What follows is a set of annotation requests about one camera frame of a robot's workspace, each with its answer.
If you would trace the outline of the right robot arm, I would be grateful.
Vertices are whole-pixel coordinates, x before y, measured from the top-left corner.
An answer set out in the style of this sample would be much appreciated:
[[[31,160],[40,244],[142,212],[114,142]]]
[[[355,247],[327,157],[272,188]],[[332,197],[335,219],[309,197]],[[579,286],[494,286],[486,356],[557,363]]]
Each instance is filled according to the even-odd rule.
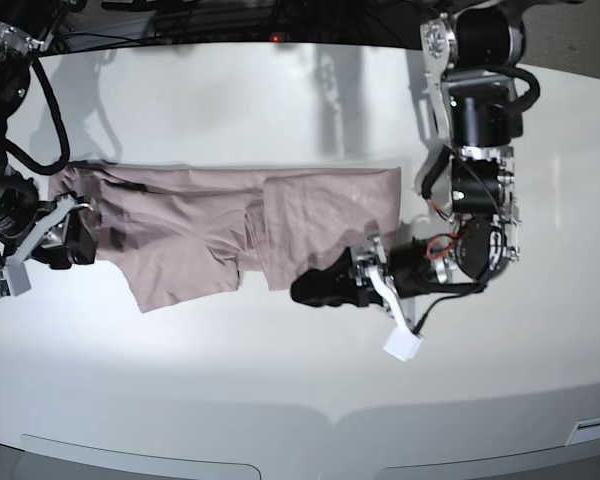
[[[84,7],[82,1],[0,1],[0,269],[60,202],[41,200],[33,180],[11,168],[9,160],[15,158],[45,177],[69,163],[68,134],[40,58],[53,46],[66,17]],[[34,160],[7,136],[8,120],[22,105],[33,79],[42,89],[59,142],[59,157],[48,164]]]

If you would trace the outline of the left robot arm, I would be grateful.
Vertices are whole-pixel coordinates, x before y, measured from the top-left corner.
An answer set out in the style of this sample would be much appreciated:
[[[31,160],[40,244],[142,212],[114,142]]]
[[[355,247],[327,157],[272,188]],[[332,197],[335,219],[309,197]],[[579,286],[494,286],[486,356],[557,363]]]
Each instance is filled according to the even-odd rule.
[[[310,307],[382,306],[415,335],[424,323],[405,314],[403,300],[479,294],[518,260],[512,141],[541,93],[537,78],[519,67],[527,2],[423,1],[419,8],[426,91],[441,141],[420,193],[431,200],[438,179],[449,175],[450,207],[441,217],[450,228],[390,249],[372,236],[290,288],[293,301]]]

